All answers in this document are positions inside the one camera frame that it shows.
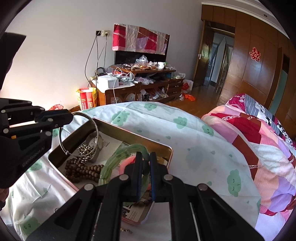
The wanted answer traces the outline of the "silver metal bangle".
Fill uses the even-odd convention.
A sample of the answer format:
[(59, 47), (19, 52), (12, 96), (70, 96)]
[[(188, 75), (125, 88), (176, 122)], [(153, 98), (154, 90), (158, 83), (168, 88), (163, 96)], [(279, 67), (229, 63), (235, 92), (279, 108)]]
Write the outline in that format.
[(63, 141), (62, 141), (62, 130), (63, 128), (59, 128), (59, 144), (60, 144), (60, 147), (62, 149), (62, 151), (65, 153), (65, 155), (68, 155), (68, 156), (74, 156), (74, 157), (87, 157), (88, 155), (91, 155), (93, 153), (96, 153), (96, 150), (97, 150), (97, 146), (98, 146), (98, 141), (99, 141), (99, 137), (100, 137), (100, 133), (99, 133), (99, 129), (98, 129), (98, 126), (95, 122), (95, 120), (93, 120), (92, 117), (90, 117), (89, 115), (87, 115), (86, 113), (82, 113), (82, 112), (74, 112), (72, 114), (73, 116), (76, 116), (76, 115), (79, 115), (79, 116), (82, 116), (86, 119), (88, 119), (88, 122), (86, 122), (85, 124), (86, 125), (90, 125), (92, 123), (93, 125), (93, 128), (88, 128), (87, 127), (84, 127), (83, 125), (81, 127), (79, 127), (75, 132), (73, 132), (69, 138), (70, 140), (65, 140), (64, 142), (66, 143), (66, 146), (69, 146), (71, 141), (73, 141), (73, 145), (74, 147), (77, 147), (78, 146), (78, 142), (81, 141), (84, 137), (86, 137), (86, 134), (87, 133), (83, 133), (83, 131), (87, 131), (87, 130), (93, 130), (95, 129), (95, 132), (96, 132), (96, 137), (95, 137), (95, 145), (92, 146), (92, 149), (90, 150), (89, 153), (87, 154), (79, 154), (79, 155), (74, 155), (73, 153), (69, 152), (63, 145)]

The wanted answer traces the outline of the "green jade bangle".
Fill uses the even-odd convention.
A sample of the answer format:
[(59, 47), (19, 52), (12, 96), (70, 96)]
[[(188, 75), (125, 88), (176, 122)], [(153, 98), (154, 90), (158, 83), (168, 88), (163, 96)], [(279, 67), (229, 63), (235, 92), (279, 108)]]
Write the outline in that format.
[[(149, 160), (149, 153), (145, 146), (141, 144), (132, 144), (123, 148), (118, 148), (115, 153), (106, 161), (105, 166), (102, 168), (98, 180), (98, 185), (102, 186), (107, 184), (111, 179), (111, 174), (113, 169), (115, 169), (117, 166), (120, 166), (121, 162), (130, 157), (133, 156), (133, 154), (136, 154), (137, 152), (141, 152), (142, 154), (142, 166), (145, 166), (145, 161)], [(143, 171), (144, 175), (150, 174), (150, 170)], [(136, 202), (138, 202), (141, 198), (141, 186), (140, 186), (140, 197)]]

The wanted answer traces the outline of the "dark bead bracelet red tassel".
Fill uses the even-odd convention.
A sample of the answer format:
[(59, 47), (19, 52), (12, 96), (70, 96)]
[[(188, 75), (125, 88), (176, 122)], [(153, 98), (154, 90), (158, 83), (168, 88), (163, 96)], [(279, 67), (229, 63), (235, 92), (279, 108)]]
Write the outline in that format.
[[(124, 159), (119, 167), (119, 174), (123, 174), (125, 171), (125, 168), (129, 164), (133, 164), (135, 162), (135, 156), (130, 156), (126, 159)], [(144, 207), (148, 206), (150, 203), (152, 203), (152, 186), (151, 186), (151, 177), (150, 174), (144, 175), (142, 174), (142, 185), (141, 185), (141, 198), (138, 202), (124, 202), (123, 205), (127, 207), (132, 206), (138, 206), (138, 207)]]

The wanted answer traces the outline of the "red plastic bag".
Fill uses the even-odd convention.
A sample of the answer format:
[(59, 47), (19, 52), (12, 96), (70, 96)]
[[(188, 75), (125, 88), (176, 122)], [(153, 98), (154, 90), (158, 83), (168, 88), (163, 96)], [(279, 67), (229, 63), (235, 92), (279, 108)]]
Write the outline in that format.
[(55, 104), (54, 106), (49, 108), (49, 110), (60, 110), (60, 109), (63, 109), (63, 108), (64, 107), (62, 106), (62, 104)]

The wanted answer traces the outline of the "red yellow carton box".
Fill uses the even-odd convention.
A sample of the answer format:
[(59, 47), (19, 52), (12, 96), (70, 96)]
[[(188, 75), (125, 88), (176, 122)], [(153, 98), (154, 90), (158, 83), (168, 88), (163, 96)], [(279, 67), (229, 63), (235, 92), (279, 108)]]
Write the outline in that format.
[(96, 88), (80, 88), (76, 91), (78, 103), (81, 110), (97, 107), (97, 92)]

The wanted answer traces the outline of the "pink metal tin box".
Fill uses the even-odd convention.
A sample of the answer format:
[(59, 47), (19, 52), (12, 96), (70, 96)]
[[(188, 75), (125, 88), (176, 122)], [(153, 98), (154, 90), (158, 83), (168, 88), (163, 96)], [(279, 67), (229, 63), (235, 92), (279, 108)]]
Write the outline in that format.
[(49, 161), (72, 183), (77, 190), (85, 184), (98, 185), (99, 174), (107, 160), (121, 148), (133, 144), (145, 146), (155, 152), (157, 161), (168, 166), (173, 156), (171, 147), (144, 137), (144, 131), (130, 132), (102, 120), (95, 120), (97, 127), (88, 121), (62, 142), (67, 155), (58, 146), (49, 154)]

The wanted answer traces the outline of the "white green cloud bedsheet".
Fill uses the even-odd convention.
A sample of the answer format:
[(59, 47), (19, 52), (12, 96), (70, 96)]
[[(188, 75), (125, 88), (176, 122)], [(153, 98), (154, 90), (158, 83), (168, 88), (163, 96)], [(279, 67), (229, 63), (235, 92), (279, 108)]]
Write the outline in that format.
[[(99, 106), (86, 114), (171, 147), (172, 175), (190, 185), (206, 183), (256, 225), (261, 197), (245, 157), (200, 118), (165, 104), (142, 102)], [(1, 217), (19, 240), (26, 240), (76, 191), (44, 155), (10, 188)]]

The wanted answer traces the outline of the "printed paper leaflet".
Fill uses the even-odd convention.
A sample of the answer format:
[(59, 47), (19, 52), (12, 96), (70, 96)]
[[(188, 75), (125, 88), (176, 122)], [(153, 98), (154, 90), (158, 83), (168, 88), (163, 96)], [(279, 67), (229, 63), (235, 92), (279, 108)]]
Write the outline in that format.
[[(101, 149), (96, 150), (96, 153), (93, 153), (91, 155), (88, 155), (87, 157), (74, 157), (74, 156), (68, 156), (66, 161), (63, 163), (63, 165), (60, 167), (62, 170), (63, 168), (65, 170), (68, 169), (68, 166), (70, 165), (76, 165), (79, 164), (81, 166), (104, 166), (106, 164), (106, 161), (115, 153), (115, 151), (118, 148), (126, 147), (127, 145), (123, 143), (122, 141), (116, 140), (108, 135), (105, 135), (103, 133), (100, 134), (102, 137), (102, 140), (100, 140), (100, 147)], [(78, 142), (78, 147), (74, 150), (75, 155), (79, 155), (79, 152), (82, 150), (85, 150), (85, 153), (89, 153), (92, 149), (92, 146), (95, 145), (95, 132), (89, 134), (87, 138), (82, 139)]]

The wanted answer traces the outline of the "white box device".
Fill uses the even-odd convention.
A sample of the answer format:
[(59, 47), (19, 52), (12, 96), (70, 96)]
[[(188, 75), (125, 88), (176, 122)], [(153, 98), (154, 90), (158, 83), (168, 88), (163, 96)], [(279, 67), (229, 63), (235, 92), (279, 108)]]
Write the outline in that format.
[(99, 89), (100, 92), (104, 93), (106, 90), (119, 87), (119, 80), (116, 77), (109, 75), (103, 75), (93, 80), (93, 84)]

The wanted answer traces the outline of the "black television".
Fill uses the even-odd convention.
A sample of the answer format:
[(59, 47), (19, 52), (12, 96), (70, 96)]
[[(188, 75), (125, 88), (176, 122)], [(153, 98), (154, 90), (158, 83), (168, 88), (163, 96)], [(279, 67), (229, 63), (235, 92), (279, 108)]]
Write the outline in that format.
[(115, 64), (133, 64), (137, 59), (145, 56), (150, 62), (166, 62), (167, 61), (168, 46), (166, 48), (165, 55), (140, 53), (140, 52), (126, 52), (126, 51), (114, 51), (114, 63)]

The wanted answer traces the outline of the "pink red patchwork quilt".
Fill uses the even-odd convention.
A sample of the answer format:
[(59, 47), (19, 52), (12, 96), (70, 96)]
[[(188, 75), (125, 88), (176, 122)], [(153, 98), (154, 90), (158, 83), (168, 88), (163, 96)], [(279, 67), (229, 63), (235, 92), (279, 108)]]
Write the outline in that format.
[(202, 116), (245, 157), (261, 199), (255, 229), (273, 240), (295, 208), (295, 142), (280, 121), (247, 94)]

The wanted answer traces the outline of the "wooden TV cabinet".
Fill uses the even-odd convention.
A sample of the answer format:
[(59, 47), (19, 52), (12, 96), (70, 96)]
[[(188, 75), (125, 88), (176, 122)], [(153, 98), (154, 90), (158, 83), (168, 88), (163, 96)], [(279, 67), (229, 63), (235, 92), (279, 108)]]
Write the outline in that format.
[(106, 75), (116, 77), (119, 87), (106, 90), (104, 93), (93, 84), (98, 76), (93, 76), (89, 83), (97, 91), (97, 104), (107, 105), (128, 101), (167, 102), (177, 98), (183, 88), (184, 77), (175, 69), (156, 67), (132, 68), (124, 65), (113, 65)]

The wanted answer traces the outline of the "orange item on floor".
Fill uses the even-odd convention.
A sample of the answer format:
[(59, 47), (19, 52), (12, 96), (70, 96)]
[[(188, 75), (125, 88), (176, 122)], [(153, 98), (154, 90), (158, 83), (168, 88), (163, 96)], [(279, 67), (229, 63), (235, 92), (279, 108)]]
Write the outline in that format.
[(183, 93), (183, 97), (184, 97), (184, 99), (187, 99), (189, 101), (196, 101), (196, 97), (194, 97), (190, 94), (187, 94), (187, 93)]

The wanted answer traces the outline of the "brown wooden door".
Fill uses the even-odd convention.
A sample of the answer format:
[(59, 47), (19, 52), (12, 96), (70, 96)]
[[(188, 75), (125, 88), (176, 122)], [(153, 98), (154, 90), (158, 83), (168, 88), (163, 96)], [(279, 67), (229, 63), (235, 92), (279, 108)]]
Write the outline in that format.
[(202, 86), (206, 77), (208, 64), (210, 61), (210, 52), (213, 45), (214, 31), (207, 20), (203, 20), (201, 41), (198, 50), (196, 70), (194, 73), (193, 87)]

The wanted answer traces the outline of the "brown wooden wardrobe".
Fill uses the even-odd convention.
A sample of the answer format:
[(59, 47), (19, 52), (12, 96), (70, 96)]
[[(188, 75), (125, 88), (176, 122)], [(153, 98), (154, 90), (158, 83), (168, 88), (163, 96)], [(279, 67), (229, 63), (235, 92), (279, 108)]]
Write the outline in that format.
[[(290, 136), (295, 136), (295, 47), (291, 40), (269, 24), (240, 11), (215, 7), (213, 16), (224, 12), (224, 24), (235, 28), (232, 58), (220, 102), (246, 93), (260, 104), (267, 104), (276, 72), (278, 49), (290, 60), (287, 83), (275, 116)], [(260, 61), (250, 58), (253, 47), (261, 53)]]

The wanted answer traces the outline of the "red double happiness sticker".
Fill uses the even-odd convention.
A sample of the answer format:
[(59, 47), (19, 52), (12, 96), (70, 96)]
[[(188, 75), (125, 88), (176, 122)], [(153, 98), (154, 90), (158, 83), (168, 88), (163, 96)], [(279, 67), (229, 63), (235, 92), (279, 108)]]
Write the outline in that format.
[(259, 62), (260, 61), (260, 56), (261, 56), (261, 53), (257, 50), (256, 47), (253, 47), (251, 49), (251, 51), (249, 52), (250, 54), (250, 58), (256, 62)]

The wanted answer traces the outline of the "wall power socket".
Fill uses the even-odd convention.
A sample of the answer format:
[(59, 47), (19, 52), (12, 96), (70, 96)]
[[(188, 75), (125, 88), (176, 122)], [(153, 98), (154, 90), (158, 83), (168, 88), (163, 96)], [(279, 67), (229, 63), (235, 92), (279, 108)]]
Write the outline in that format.
[(96, 36), (108, 37), (108, 35), (109, 35), (109, 30), (97, 30), (96, 31)]

